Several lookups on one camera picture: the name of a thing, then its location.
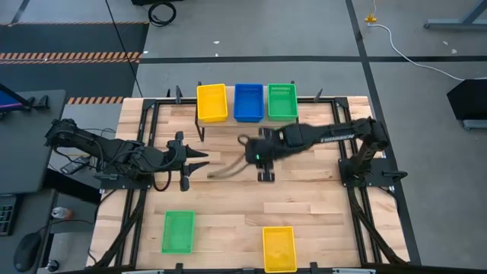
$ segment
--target cable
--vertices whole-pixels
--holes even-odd
[[[374,3],[374,13],[372,14],[372,17],[375,18],[375,13],[377,12],[377,5],[375,4],[375,0],[372,0]]]
[[[68,159],[68,161],[69,161],[69,162],[71,162],[71,163],[76,163],[76,164],[84,164],[84,163],[81,163],[81,162],[77,162],[77,161],[72,160],[72,159],[71,159],[71,158],[70,158],[68,155],[66,155],[66,154],[64,154],[64,153],[62,153],[62,152],[59,152],[59,151],[58,151],[58,148],[53,148],[53,151],[54,151],[56,154],[61,155],[61,156],[63,156],[64,158]],[[89,165],[89,164],[87,165],[87,167],[96,168],[96,167],[94,167],[94,166],[92,166],[92,165]]]
[[[158,171],[158,170],[160,170],[160,169],[162,169],[162,168],[166,168],[166,167],[169,167],[170,165],[172,165],[172,163],[174,163],[174,162],[175,162],[175,160],[176,160],[176,158],[177,158],[177,155],[178,155],[178,154],[179,154],[179,152],[178,152],[178,151],[176,151],[176,154],[174,155],[173,159],[172,159],[171,161],[169,161],[169,163],[167,163],[167,164],[163,164],[163,165],[161,165],[161,166],[156,166],[156,165],[154,165],[154,164],[151,162],[151,160],[149,160],[149,159],[147,158],[147,156],[145,156],[145,155],[143,155],[143,154],[142,154],[141,156],[142,156],[142,157],[143,157],[143,158],[144,158],[144,159],[145,159],[145,160],[146,160],[146,161],[147,161],[147,162],[148,162],[148,163],[149,163],[149,164],[150,164],[150,165],[151,165],[151,166],[154,168],[154,170],[153,170],[153,171],[150,171],[150,172],[152,173],[152,172],[156,172],[156,171]]]
[[[169,171],[168,171],[168,175],[167,175],[167,182],[166,182],[166,184],[164,185],[164,187],[163,187],[163,188],[161,188],[161,189],[160,189],[160,188],[158,188],[158,185],[156,185],[156,184],[155,184],[155,180],[153,180],[153,181],[152,181],[152,186],[154,187],[154,189],[155,189],[156,191],[158,191],[158,192],[163,192],[163,191],[167,190],[167,188],[169,187],[169,185],[170,185],[170,180],[171,180],[171,172],[170,172],[170,170],[169,170]]]
[[[100,206],[101,204],[103,203],[103,201],[105,201],[106,199],[108,199],[108,197],[110,197],[112,194],[114,194],[116,192],[116,190],[112,190],[110,191],[108,194],[105,195],[105,197],[103,197],[101,200],[100,200],[100,203],[98,203],[97,205],[97,208],[95,209],[94,211],[94,218],[93,220],[96,221],[97,220],[97,215],[98,215],[98,209],[100,209]],[[94,263],[98,263],[97,259],[95,259],[95,257],[93,255],[91,255],[90,253],[90,249],[88,248],[88,256],[94,261]]]
[[[129,54],[127,53],[125,45],[123,44],[122,37],[120,36],[119,28],[115,24],[115,19],[113,18],[112,9],[110,8],[110,5],[108,5],[108,0],[105,0],[105,4],[107,4],[108,12],[110,13],[110,17],[112,18],[112,24],[113,27],[115,27],[116,35],[119,38],[120,45],[122,46],[123,52],[125,53],[125,58],[127,59],[127,62],[129,62],[130,69],[132,70],[132,74],[134,75],[135,83],[137,84],[138,93],[140,94],[140,97],[144,97],[140,89],[140,84],[138,84],[137,74],[135,73],[135,69],[132,65],[132,62],[130,62]]]
[[[49,166],[54,170],[54,171],[57,171],[59,172],[59,170],[57,170],[55,167],[53,167],[51,164],[49,164]]]
[[[394,192],[390,191],[389,189],[384,189],[384,188],[383,188],[383,187],[381,187],[381,186],[379,186],[379,189],[380,189],[380,190],[382,190],[382,191],[384,191],[385,193],[387,193],[387,194],[391,195],[391,196],[392,196],[394,199],[396,198],[396,197],[394,196]]]
[[[376,3],[375,3],[376,0],[373,0],[373,3],[374,3],[374,13],[372,15],[373,18],[375,18],[375,13],[377,11],[377,6],[376,6]],[[425,68],[425,69],[431,69],[431,70],[434,70],[436,72],[440,72],[452,79],[455,79],[455,80],[458,80],[458,81],[465,81],[466,79],[462,79],[462,78],[458,78],[458,77],[455,77],[447,72],[444,72],[442,70],[440,70],[439,68],[434,68],[434,67],[431,67],[429,65],[421,65],[421,64],[418,64],[417,62],[414,62],[412,61],[411,59],[407,58],[403,53],[401,53],[395,46],[394,46],[394,43],[393,43],[393,33],[392,31],[389,29],[389,27],[386,27],[382,24],[371,24],[371,23],[368,23],[368,26],[369,27],[380,27],[380,28],[383,28],[385,30],[387,30],[387,32],[389,33],[389,42],[390,42],[390,46],[394,49],[394,51],[401,55],[404,59],[406,59],[408,62],[412,63],[413,65],[416,65],[420,68]],[[487,79],[487,77],[480,77],[480,78],[472,78],[472,80],[483,80],[483,79]]]
[[[103,134],[105,132],[116,133],[115,129],[111,129],[111,128],[104,128],[104,129],[82,129],[82,130],[86,130],[86,131],[89,131],[89,130],[98,130],[98,131],[101,131],[100,137],[103,137]]]
[[[152,12],[154,11],[154,9],[156,9],[160,5],[165,5],[173,11],[173,15],[170,17],[170,19],[168,21],[162,21],[157,16],[152,15]],[[158,2],[158,3],[153,4],[149,8],[148,16],[149,16],[149,21],[151,22],[151,25],[153,25],[155,27],[164,27],[164,26],[167,26],[168,24],[170,24],[176,18],[176,8],[174,7],[173,4],[171,4],[169,2]]]
[[[88,256],[94,261],[94,263],[98,263],[97,259],[94,258],[93,255],[91,255],[91,250],[88,248]]]
[[[243,167],[241,167],[241,168],[237,169],[236,171],[231,172],[229,174],[224,174],[224,173],[233,169],[234,167],[236,167],[244,159],[244,157],[245,157],[245,154],[242,154],[239,158],[237,158],[237,160],[235,160],[235,162],[230,164],[228,167],[223,167],[220,170],[210,172],[210,173],[208,173],[208,175],[206,175],[206,177],[209,179],[210,178],[226,179],[226,178],[230,178],[230,177],[233,177],[233,176],[239,174],[240,172],[244,171],[244,169],[247,168],[249,166],[249,164],[246,164]]]
[[[67,221],[82,221],[82,222],[85,222],[87,224],[90,224],[90,225],[93,225],[92,222],[90,221],[85,221],[85,220],[61,220],[61,221],[57,221],[57,222],[53,222],[52,224],[47,224],[47,225],[44,225],[43,227],[39,228],[36,233],[39,233],[39,231],[43,230],[44,228],[47,228],[48,226],[50,225],[56,225],[58,223],[62,223],[62,222],[67,222]]]
[[[123,242],[125,242],[127,234],[132,229],[132,226],[135,224],[135,222],[138,220],[138,218],[142,214],[144,201],[145,201],[145,199],[143,199],[142,195],[140,195],[138,197],[137,204],[135,205],[135,208],[132,211],[132,214],[130,215],[128,221],[126,222],[125,225],[123,225],[122,228],[120,228],[119,234],[116,236],[116,238],[113,241],[113,243],[111,244],[110,248],[101,257],[100,261],[98,261],[97,263],[95,263],[95,265],[93,265],[93,267],[92,267],[93,269],[106,267],[110,264],[113,257],[115,256],[115,253],[120,248],[121,244]]]
[[[120,153],[120,154],[115,155],[115,157],[113,157],[112,161],[110,161],[108,164],[106,164],[103,167],[103,170],[102,171],[105,171],[108,167],[110,167],[115,162],[116,159],[122,157],[123,155],[129,155],[129,154],[132,154],[132,153],[137,153],[137,151],[126,151],[126,152],[123,152],[123,153]]]
[[[103,149],[101,148],[101,145],[100,145],[100,143],[98,141],[96,141],[94,139],[90,139],[90,138],[88,138],[88,137],[86,137],[86,136],[84,136],[82,134],[79,134],[79,133],[73,132],[73,131],[69,131],[69,130],[60,130],[60,131],[58,131],[58,133],[61,133],[61,132],[65,132],[65,133],[69,133],[69,134],[72,134],[72,135],[76,135],[79,138],[83,138],[83,139],[88,140],[89,142],[93,142],[95,145],[97,145],[98,146],[98,149],[100,150],[100,158],[101,158],[101,161],[98,161],[97,162],[96,169],[97,170],[100,169],[100,165],[101,165],[101,163],[104,163],[104,160],[103,160]]]

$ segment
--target gray floor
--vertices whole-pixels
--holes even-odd
[[[428,18],[460,18],[476,0],[377,1],[378,23],[393,31],[396,46],[409,56],[487,54],[487,33],[432,31]],[[129,0],[109,0],[117,21],[144,21],[144,8]],[[387,32],[369,28],[363,18],[371,0],[353,0],[369,56],[395,56]],[[21,0],[0,3],[0,23],[11,21]],[[344,1],[186,0],[163,28],[150,27],[145,58],[207,56],[357,56]],[[21,21],[108,21],[103,1],[30,0]],[[487,64],[430,64],[461,78],[487,76]],[[454,119],[446,93],[458,84],[409,63],[372,63],[380,102],[403,181],[412,225],[425,265],[487,268],[487,160],[485,132],[465,132]],[[300,95],[369,95],[364,72],[355,62],[240,62],[141,64],[138,80],[148,97],[164,96],[178,84],[194,96],[203,83],[287,82]],[[67,106],[66,117],[83,127],[116,127],[119,106]],[[64,162],[53,158],[56,168]],[[90,235],[56,238],[53,258],[62,270],[80,269]]]

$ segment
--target yellow basket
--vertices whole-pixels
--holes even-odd
[[[298,271],[292,227],[264,227],[262,232],[266,273]]]
[[[198,119],[205,123],[223,122],[228,116],[225,84],[207,84],[196,89]]]

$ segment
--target wooden tabletop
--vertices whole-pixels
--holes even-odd
[[[371,116],[367,97],[348,99],[352,119]],[[142,101],[124,100],[117,138],[136,139]],[[328,105],[299,104],[300,122],[333,123]],[[173,173],[173,182],[166,192],[148,191],[137,269],[173,269],[176,263],[184,263],[185,269],[263,268],[262,228],[283,225],[294,228],[298,267],[309,267],[310,262],[318,262],[319,267],[360,266],[349,200],[337,166],[338,143],[315,145],[309,151],[275,162],[274,183],[257,182],[255,167],[248,167],[230,179],[210,180],[206,177],[208,172],[229,165],[244,152],[237,135],[257,136],[257,130],[236,126],[207,129],[205,141],[200,142],[194,115],[194,105],[162,105],[159,110],[155,146],[166,150],[166,142],[177,130],[182,130],[185,144],[208,153],[203,160],[211,164],[191,175],[188,192],[180,192],[177,173]],[[151,113],[145,132],[150,122]],[[159,187],[165,184],[166,178],[167,174],[156,174]],[[399,256],[408,260],[394,199],[376,188],[369,188],[368,192],[378,231]],[[91,242],[92,254],[97,259],[119,232],[125,196],[125,190],[118,190],[98,211]],[[161,253],[167,210],[196,212],[192,254]],[[127,239],[124,263],[128,262],[132,235]],[[364,239],[371,260],[366,232]]]

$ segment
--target floor tape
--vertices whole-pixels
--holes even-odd
[[[9,23],[0,23],[0,26],[9,26],[13,27],[15,25],[19,24],[73,24],[73,25],[79,25],[79,24],[113,24],[112,21],[98,21],[98,22],[17,22],[13,24]],[[149,22],[146,21],[118,21],[115,22],[115,24],[149,24]]]
[[[121,104],[124,97],[71,97],[67,104]]]
[[[114,53],[0,53],[0,64],[81,64],[98,62],[138,62],[137,52]]]

